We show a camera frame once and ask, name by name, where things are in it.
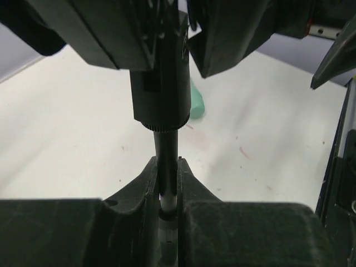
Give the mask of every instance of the red mark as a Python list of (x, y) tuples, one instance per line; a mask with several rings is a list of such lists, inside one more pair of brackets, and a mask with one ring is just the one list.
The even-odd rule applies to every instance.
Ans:
[(312, 21), (311, 21), (312, 19), (310, 19), (309, 21), (308, 21), (308, 23), (306, 24), (306, 32), (305, 32), (305, 36), (307, 36), (308, 34), (309, 34), (309, 32), (310, 32), (310, 27), (312, 26)]
[(181, 140), (185, 140), (192, 144), (195, 148), (203, 151), (209, 150), (209, 142), (202, 131), (199, 130), (187, 130), (182, 131)]
[(250, 157), (245, 153), (245, 151), (243, 150), (243, 147), (240, 146), (240, 152), (247, 158), (250, 160)]

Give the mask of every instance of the green sponge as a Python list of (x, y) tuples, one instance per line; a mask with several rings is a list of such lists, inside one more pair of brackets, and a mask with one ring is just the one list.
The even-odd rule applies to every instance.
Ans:
[(202, 96), (192, 80), (190, 80), (190, 97), (190, 118), (201, 118), (205, 112), (204, 101), (202, 100)]

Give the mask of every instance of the gray wall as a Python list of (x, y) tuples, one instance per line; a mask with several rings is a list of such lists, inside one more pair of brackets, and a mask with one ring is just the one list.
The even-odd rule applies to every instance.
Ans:
[(38, 57), (35, 50), (0, 24), (0, 80)]
[[(186, 9), (184, 3), (180, 8)], [(258, 51), (314, 73), (331, 45), (332, 41), (316, 37), (298, 40), (275, 34)], [(0, 80), (38, 57), (39, 54), (0, 24)], [(355, 71), (345, 73), (333, 81), (344, 85), (354, 74)]]
[[(308, 36), (302, 40), (274, 34), (258, 51), (289, 63), (310, 73), (315, 73), (333, 41)], [(345, 85), (356, 71), (352, 70), (332, 79)]]

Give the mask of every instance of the red stain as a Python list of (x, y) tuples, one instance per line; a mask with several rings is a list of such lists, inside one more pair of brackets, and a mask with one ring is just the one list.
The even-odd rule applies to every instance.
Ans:
[(247, 158), (247, 159), (249, 159), (250, 160), (250, 157), (245, 153), (245, 151), (243, 150), (243, 147), (242, 146), (240, 146), (240, 152)]
[(205, 134), (199, 130), (182, 131), (181, 140), (183, 142), (188, 142), (196, 149), (203, 151), (209, 150), (210, 147), (209, 141), (207, 140)]

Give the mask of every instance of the white table surface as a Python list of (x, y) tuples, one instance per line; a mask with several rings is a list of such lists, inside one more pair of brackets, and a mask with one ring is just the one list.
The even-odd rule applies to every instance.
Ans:
[[(225, 201), (315, 208), (345, 88), (254, 52), (237, 67), (191, 77), (206, 115), (179, 133), (179, 155)], [(89, 66), (71, 48), (0, 84), (0, 198), (115, 193), (155, 153), (133, 119), (128, 71)]]

